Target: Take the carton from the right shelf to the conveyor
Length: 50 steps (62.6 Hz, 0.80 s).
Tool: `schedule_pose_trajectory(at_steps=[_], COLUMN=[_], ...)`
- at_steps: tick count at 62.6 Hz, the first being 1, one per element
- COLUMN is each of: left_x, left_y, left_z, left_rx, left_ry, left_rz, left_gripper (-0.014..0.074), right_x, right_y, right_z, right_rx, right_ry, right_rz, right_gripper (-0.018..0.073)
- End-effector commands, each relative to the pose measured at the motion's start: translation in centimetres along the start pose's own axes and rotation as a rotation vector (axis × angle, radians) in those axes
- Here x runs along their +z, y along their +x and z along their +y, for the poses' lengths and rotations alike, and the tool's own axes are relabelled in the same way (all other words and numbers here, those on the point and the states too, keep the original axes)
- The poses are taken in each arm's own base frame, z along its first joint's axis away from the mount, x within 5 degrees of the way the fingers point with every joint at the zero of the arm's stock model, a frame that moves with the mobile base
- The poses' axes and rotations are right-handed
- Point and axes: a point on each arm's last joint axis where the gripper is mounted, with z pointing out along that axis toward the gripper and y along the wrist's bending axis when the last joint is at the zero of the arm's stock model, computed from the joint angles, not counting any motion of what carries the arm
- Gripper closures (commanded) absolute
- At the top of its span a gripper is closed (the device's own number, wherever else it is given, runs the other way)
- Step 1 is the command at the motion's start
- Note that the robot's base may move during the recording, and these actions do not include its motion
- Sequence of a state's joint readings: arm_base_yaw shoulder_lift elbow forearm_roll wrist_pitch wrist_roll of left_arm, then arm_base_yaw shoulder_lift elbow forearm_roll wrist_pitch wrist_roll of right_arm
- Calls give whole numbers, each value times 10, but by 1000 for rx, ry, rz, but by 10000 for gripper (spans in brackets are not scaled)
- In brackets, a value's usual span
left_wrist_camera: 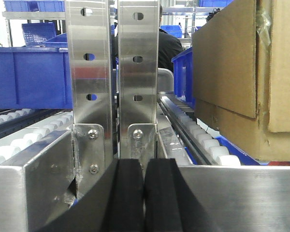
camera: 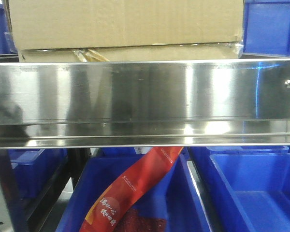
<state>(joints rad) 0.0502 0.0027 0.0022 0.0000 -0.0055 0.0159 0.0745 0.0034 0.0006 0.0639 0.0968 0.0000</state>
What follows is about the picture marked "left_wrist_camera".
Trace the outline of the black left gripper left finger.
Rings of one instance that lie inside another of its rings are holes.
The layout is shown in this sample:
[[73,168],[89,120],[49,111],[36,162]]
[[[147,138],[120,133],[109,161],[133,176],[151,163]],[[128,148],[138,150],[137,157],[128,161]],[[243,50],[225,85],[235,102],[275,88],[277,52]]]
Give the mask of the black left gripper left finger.
[[115,159],[98,182],[42,232],[141,232],[143,175],[136,159]]

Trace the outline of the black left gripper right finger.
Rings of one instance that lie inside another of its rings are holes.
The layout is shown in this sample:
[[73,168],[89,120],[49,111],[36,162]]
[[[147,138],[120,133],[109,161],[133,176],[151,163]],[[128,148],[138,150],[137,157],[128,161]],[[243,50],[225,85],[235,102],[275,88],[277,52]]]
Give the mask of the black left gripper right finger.
[[211,232],[213,221],[174,159],[152,159],[145,175],[147,232]]

